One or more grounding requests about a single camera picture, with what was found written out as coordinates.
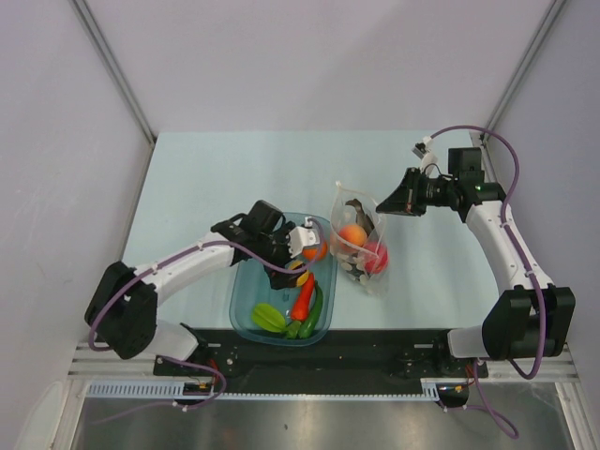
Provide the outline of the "orange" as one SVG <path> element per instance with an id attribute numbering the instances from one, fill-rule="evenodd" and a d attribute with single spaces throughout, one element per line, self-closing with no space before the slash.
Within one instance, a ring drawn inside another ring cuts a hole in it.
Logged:
<path id="1" fill-rule="evenodd" d="M 302 256 L 307 260 L 322 260 L 328 253 L 328 245 L 327 242 L 323 242 L 322 244 L 316 247 L 304 248 L 302 251 Z"/>

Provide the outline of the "green star fruit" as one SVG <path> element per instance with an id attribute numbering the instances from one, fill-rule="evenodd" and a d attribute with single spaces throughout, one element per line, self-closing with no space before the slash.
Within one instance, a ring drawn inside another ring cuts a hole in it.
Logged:
<path id="1" fill-rule="evenodd" d="M 251 312 L 251 320 L 261 329 L 271 333 L 282 333 L 287 323 L 284 316 L 273 306 L 260 303 Z"/>

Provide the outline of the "peach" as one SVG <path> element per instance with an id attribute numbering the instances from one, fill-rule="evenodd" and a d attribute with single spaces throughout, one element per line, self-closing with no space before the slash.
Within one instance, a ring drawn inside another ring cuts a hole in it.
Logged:
<path id="1" fill-rule="evenodd" d="M 338 246 L 345 252 L 355 252 L 366 243 L 367 239 L 365 229 L 356 223 L 347 224 L 337 232 Z"/>

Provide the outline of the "clear zip top bag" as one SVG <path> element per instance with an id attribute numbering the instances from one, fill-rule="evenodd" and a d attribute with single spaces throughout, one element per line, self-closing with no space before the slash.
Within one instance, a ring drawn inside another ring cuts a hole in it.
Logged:
<path id="1" fill-rule="evenodd" d="M 343 273 L 348 277 L 348 274 L 345 271 L 345 265 L 347 263 L 361 263 L 364 265 L 364 259 L 365 259 L 365 251 L 363 249 L 363 247 L 360 247 L 359 249 L 357 249 L 355 252 L 345 252 L 342 251 L 339 246 L 338 246 L 338 241 L 337 241 L 337 237 L 338 237 L 338 231 L 345 225 L 350 224 L 350 223 L 355 223 L 355 211 L 351 206 L 346 206 L 345 202 L 350 200 L 350 199 L 358 199 L 363 206 L 370 211 L 373 216 L 375 218 L 377 218 L 379 220 L 379 227 L 378 230 L 381 233 L 380 236 L 376 236 L 375 238 L 373 237 L 368 237 L 367 238 L 367 242 L 377 242 L 377 243 L 385 243 L 385 232 L 386 232 L 386 219 L 383 217 L 382 214 L 378 214 L 376 212 L 376 206 L 378 205 L 378 203 L 375 201 L 374 198 L 372 198 L 370 195 L 366 194 L 365 192 L 361 192 L 355 189 L 351 189 L 349 187 L 344 186 L 341 182 L 337 181 L 336 182 L 336 195 L 334 197 L 334 201 L 333 201 L 333 205 L 331 208 L 331 213 L 330 213 L 330 227 L 331 227 L 331 232 L 330 232 L 330 239 L 329 239 L 329 250 L 330 253 L 337 259 L 337 263 L 339 265 L 339 267 L 342 269 Z M 362 285 L 356 281 L 353 281 L 353 283 L 359 285 L 361 287 L 361 289 L 369 294 L 369 295 L 373 295 L 373 296 L 378 296 L 378 297 L 383 297 L 386 294 L 387 288 L 388 288 L 388 268 L 389 268 L 389 263 L 387 268 L 382 271 L 380 274 L 377 275 L 371 275 L 371 278 L 369 280 L 369 282 L 367 283 L 367 285 Z"/>

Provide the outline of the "grey toy fish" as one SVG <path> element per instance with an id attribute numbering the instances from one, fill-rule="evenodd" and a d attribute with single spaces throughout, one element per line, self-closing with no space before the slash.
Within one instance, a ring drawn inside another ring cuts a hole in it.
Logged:
<path id="1" fill-rule="evenodd" d="M 358 199 L 350 199 L 345 202 L 345 205 L 351 206 L 354 209 L 355 223 L 365 230 L 367 237 L 375 238 L 376 236 L 381 235 L 378 230 L 380 225 L 379 220 L 375 218 Z"/>

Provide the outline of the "dark grape bunch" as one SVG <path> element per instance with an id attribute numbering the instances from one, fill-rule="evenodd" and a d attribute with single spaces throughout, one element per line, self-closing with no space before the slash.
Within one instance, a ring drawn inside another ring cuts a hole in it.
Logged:
<path id="1" fill-rule="evenodd" d="M 348 262 L 345 265 L 345 271 L 351 280 L 356 281 L 362 285 L 367 285 L 371 275 L 361 263 Z"/>

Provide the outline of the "red apple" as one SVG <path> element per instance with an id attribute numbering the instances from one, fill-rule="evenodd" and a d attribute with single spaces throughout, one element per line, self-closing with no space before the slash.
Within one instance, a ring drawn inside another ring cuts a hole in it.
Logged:
<path id="1" fill-rule="evenodd" d="M 370 275 L 377 275 L 384 271 L 389 263 L 387 246 L 384 243 L 366 242 L 364 266 Z"/>

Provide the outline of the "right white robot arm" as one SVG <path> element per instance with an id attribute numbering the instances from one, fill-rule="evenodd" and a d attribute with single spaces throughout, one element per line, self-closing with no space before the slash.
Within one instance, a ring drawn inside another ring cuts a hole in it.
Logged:
<path id="1" fill-rule="evenodd" d="M 451 148 L 448 172 L 431 176 L 437 164 L 422 143 L 413 148 L 419 167 L 406 170 L 378 213 L 423 216 L 428 207 L 448 207 L 477 239 L 495 278 L 499 298 L 479 326 L 448 332 L 448 343 L 432 353 L 443 376 L 454 376 L 467 359 L 514 361 L 556 357 L 563 351 L 576 299 L 540 268 L 513 220 L 503 187 L 485 179 L 476 147 Z"/>

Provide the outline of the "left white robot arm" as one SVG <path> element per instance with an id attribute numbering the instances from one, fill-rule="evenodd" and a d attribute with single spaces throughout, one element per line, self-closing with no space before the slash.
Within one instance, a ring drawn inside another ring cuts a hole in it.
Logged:
<path id="1" fill-rule="evenodd" d="M 161 261 L 137 267 L 114 262 L 84 313 L 88 345 L 123 360 L 151 353 L 197 374 L 206 366 L 207 352 L 188 326 L 158 318 L 162 303 L 200 278 L 249 259 L 264 267 L 272 289 L 287 288 L 308 270 L 291 268 L 292 260 L 323 241 L 316 218 L 295 224 L 272 204 L 257 201 L 249 212 L 220 221 L 196 243 Z"/>

